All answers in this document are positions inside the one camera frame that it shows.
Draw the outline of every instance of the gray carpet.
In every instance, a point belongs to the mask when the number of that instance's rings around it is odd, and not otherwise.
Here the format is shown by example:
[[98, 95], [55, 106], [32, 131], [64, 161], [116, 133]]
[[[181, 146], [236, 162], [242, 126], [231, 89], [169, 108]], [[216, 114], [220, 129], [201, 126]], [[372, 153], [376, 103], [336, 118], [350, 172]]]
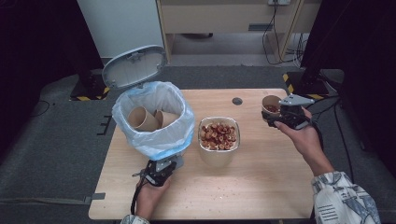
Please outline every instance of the gray carpet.
[[[298, 69], [169, 66], [151, 80], [171, 81], [180, 89], [286, 89], [282, 75], [289, 71]], [[15, 139], [7, 159], [0, 166], [0, 199], [52, 198], [83, 202], [85, 197], [94, 193], [115, 128], [114, 120], [110, 121], [107, 129], [103, 124], [107, 123], [111, 107], [123, 91], [110, 91], [102, 101], [69, 101], [77, 81], [78, 76], [66, 77], [43, 89], [43, 102], [37, 104], [34, 117]], [[312, 105], [310, 110], [313, 113], [322, 111], [335, 101], [336, 98], [321, 101]], [[361, 150], [345, 111], [337, 106], [336, 112], [353, 173], [333, 109], [321, 114], [318, 120], [326, 154], [337, 170], [352, 175], [355, 182], [374, 197], [383, 222], [396, 220], [396, 179], [374, 153]], [[90, 220], [88, 211], [88, 204], [1, 203], [0, 223], [113, 223]], [[284, 220], [284, 223], [300, 221]], [[257, 220], [249, 223], [268, 222]]]

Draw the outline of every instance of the hand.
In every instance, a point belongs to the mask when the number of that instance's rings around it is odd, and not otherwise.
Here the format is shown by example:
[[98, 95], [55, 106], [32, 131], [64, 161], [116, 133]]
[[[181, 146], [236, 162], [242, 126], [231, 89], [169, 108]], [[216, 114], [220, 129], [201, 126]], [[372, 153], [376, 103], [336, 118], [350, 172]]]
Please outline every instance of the hand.
[[136, 212], [135, 214], [139, 217], [142, 217], [146, 220], [151, 220], [151, 216], [158, 205], [163, 194], [170, 187], [171, 176], [166, 179], [165, 183], [163, 183], [162, 187], [154, 187], [150, 185], [145, 179], [145, 185], [139, 192], [136, 201]]
[[[308, 118], [312, 118], [312, 114], [308, 110], [303, 108], [303, 111]], [[334, 168], [332, 168], [332, 165], [323, 153], [318, 133], [314, 127], [308, 125], [297, 131], [279, 121], [275, 121], [274, 124], [282, 133], [291, 139], [315, 176], [334, 171]]]

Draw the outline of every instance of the dried fruit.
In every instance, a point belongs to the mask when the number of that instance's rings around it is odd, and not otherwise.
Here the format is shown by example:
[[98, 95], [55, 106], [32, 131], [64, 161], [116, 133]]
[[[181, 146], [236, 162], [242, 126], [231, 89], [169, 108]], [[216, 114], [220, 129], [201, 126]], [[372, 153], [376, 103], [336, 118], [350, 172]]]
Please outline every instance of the dried fruit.
[[201, 145], [210, 150], [229, 150], [236, 142], [235, 127], [224, 123], [211, 123], [202, 127]]
[[274, 106], [274, 105], [265, 105], [264, 108], [266, 110], [268, 110], [269, 112], [272, 112], [272, 113], [279, 112], [279, 109], [276, 106]]

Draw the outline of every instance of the left hand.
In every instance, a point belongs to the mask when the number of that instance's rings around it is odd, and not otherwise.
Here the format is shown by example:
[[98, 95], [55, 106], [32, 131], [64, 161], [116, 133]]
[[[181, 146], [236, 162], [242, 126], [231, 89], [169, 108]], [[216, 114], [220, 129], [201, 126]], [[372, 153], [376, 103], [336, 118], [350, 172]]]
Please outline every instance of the left hand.
[[151, 216], [157, 207], [158, 202], [171, 185], [171, 176], [166, 179], [165, 183], [163, 183], [163, 186], [161, 187], [150, 185], [150, 183], [147, 183], [146, 179], [144, 181], [146, 184], [142, 187], [139, 195], [137, 196], [135, 214], [146, 220], [151, 220]]

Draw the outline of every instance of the paper cup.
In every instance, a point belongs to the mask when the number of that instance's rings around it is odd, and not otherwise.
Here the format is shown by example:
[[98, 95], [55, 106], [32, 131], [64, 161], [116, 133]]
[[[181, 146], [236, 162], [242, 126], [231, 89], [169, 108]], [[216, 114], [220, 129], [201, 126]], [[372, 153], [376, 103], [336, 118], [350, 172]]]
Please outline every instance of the paper cup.
[[160, 122], [152, 116], [145, 107], [139, 106], [128, 116], [131, 126], [140, 132], [154, 132], [160, 127]]
[[281, 99], [275, 95], [267, 95], [262, 99], [262, 118], [267, 121], [268, 117], [280, 116]]
[[155, 111], [155, 118], [160, 123], [160, 126], [159, 126], [160, 129], [168, 126], [171, 123], [173, 123], [179, 117], [180, 117], [180, 115], [177, 115], [177, 114], [168, 113], [168, 112], [164, 112], [164, 111], [161, 111], [161, 110], [156, 110]]

